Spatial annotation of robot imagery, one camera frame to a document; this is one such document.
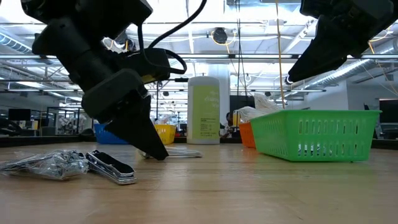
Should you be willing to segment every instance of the desk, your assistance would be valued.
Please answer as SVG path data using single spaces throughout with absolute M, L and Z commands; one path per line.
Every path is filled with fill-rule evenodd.
M 398 152 L 373 150 L 355 163 L 292 163 L 240 144 L 173 147 L 202 159 L 144 160 L 131 146 L 93 142 L 0 149 L 112 154 L 138 183 L 118 186 L 87 174 L 68 182 L 0 176 L 2 223 L 397 223 Z

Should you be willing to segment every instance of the person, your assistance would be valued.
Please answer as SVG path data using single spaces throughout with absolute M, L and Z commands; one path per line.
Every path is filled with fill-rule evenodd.
M 233 126 L 234 123 L 230 112 L 226 114 L 226 120 L 227 122 L 224 124 L 224 133 L 221 135 L 221 138 L 232 137 L 233 129 L 231 127 Z

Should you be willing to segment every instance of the bottle label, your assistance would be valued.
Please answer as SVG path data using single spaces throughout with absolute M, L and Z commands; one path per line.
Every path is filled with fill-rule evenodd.
M 220 90 L 214 85 L 200 85 L 193 88 L 194 139 L 219 139 Z

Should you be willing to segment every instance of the ceiling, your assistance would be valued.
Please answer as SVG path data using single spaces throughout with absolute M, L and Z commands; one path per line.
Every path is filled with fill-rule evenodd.
M 187 18 L 188 14 L 196 11 L 201 0 L 173 0 L 171 4 L 169 0 L 147 0 L 152 6 L 154 12 L 145 21 L 143 26 L 145 45 L 148 46 L 152 40 L 160 34 L 168 31 L 177 24 Z M 234 6 L 227 3 L 230 0 L 211 0 L 208 1 L 203 12 L 183 29 L 166 38 L 157 47 L 172 50 L 178 54 L 231 54 L 238 53 L 238 38 L 234 35 L 237 32 L 237 18 L 241 19 L 241 47 L 243 54 L 278 54 L 278 38 L 277 38 L 277 21 L 276 7 L 273 3 L 260 3 L 258 0 L 241 0 L 241 10 L 237 12 Z M 311 39 L 315 36 L 317 21 L 312 17 L 300 14 L 300 1 L 281 0 L 279 4 L 280 24 L 280 45 L 283 54 L 302 54 L 308 47 Z M 0 33 L 7 35 L 13 40 L 31 47 L 34 34 L 40 33 L 45 24 L 24 14 L 20 1 L 2 0 L 0 7 Z M 211 33 L 216 27 L 223 27 L 228 35 L 228 48 L 225 45 L 218 45 L 211 38 Z M 381 32 L 377 37 L 384 37 L 374 46 L 382 44 L 385 41 L 396 36 L 398 26 L 392 26 L 389 30 Z M 131 25 L 126 31 L 129 38 L 137 42 L 136 26 Z M 21 54 L 20 52 L 10 48 L 9 46 L 0 45 L 0 54 Z M 104 44 L 110 46 L 111 40 L 105 39 Z M 116 45 L 112 46 L 115 51 L 122 51 Z M 16 74 L 21 79 L 42 79 L 50 78 L 56 80 L 68 80 L 68 72 L 61 66 L 45 67 L 43 63 L 35 60 L 6 60 L 9 65 L 15 66 L 14 70 L 23 68 L 23 72 Z M 206 60 L 189 60 L 188 70 L 183 77 L 193 77 L 195 75 L 207 75 L 208 64 L 214 63 Z M 228 64 L 231 72 L 231 87 L 234 87 L 238 79 L 236 71 L 229 61 L 222 63 Z M 285 62 L 282 64 L 282 76 L 286 76 L 292 67 L 293 62 Z M 249 76 L 249 87 L 260 88 L 264 86 L 279 85 L 279 64 L 278 63 L 261 63 L 258 60 L 245 60 L 244 70 Z M 0 77 L 7 79 L 6 71 L 0 72 Z M 172 74 L 171 78 L 180 77 Z M 59 83 L 42 83 L 43 88 L 64 88 L 77 89 L 78 86 L 68 82 Z M 32 86 L 13 83 L 13 88 L 32 88 Z M 167 89 L 187 89 L 186 83 L 169 82 Z M 79 97 L 76 93 L 59 93 L 54 97 L 64 98 L 64 96 Z M 169 99 L 186 99 L 186 92 L 170 92 L 170 96 L 163 97 Z

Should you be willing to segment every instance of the plastic bag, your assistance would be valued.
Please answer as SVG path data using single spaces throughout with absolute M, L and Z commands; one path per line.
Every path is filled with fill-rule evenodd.
M 172 115 L 164 115 L 162 118 L 155 121 L 155 124 L 167 124 L 172 119 Z
M 243 122 L 249 122 L 253 118 L 280 111 L 280 108 L 276 103 L 269 101 L 265 95 L 258 93 L 254 95 L 254 104 L 256 109 L 250 106 L 245 106 L 238 110 Z
M 53 151 L 0 164 L 4 175 L 35 176 L 45 179 L 67 180 L 88 171 L 88 161 L 76 151 Z

